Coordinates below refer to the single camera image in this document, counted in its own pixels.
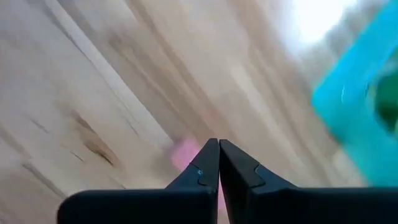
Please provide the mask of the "pink wooden block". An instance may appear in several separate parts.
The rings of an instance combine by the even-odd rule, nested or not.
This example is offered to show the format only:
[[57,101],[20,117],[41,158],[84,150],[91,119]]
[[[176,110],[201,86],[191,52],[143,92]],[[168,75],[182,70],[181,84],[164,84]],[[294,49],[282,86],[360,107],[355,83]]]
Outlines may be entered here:
[[[200,149],[201,145],[196,139],[185,138],[180,140],[171,148],[170,159],[173,166],[182,172],[199,153]],[[218,224],[229,224],[221,182],[219,182],[218,191]]]

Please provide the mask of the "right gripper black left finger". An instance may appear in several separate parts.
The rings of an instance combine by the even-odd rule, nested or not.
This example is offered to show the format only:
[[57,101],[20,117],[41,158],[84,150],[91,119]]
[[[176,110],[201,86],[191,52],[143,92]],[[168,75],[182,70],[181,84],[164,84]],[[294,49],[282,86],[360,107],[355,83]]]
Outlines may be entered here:
[[217,224],[219,164],[212,138],[166,188],[78,192],[59,206],[57,224]]

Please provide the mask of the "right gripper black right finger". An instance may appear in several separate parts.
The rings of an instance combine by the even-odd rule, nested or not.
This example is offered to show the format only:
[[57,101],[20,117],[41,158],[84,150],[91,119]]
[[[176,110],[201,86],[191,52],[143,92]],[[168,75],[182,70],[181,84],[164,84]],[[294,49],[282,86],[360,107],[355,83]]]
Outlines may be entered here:
[[220,140],[220,177],[231,224],[398,224],[398,188],[302,188]]

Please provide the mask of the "teal translucent plastic bin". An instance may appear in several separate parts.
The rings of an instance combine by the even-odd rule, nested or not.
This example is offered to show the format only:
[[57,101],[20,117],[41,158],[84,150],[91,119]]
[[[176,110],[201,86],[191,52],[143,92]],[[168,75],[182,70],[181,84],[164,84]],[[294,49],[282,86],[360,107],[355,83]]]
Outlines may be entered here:
[[398,0],[387,3],[313,92],[312,105],[371,185],[398,186],[398,139],[367,97],[368,86],[398,48]]

